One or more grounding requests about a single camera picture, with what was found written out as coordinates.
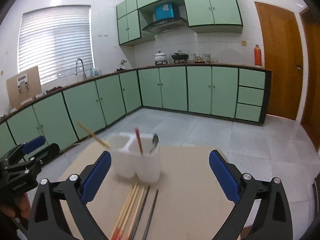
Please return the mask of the person's left hand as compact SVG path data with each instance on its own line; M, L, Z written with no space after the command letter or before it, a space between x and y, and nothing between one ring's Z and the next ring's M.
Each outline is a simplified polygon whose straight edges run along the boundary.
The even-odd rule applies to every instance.
M28 219L30 215L31 205L28 194L24 193L14 200L18 213L21 217ZM10 218L16 218L16 211L12 205L1 204L1 211Z

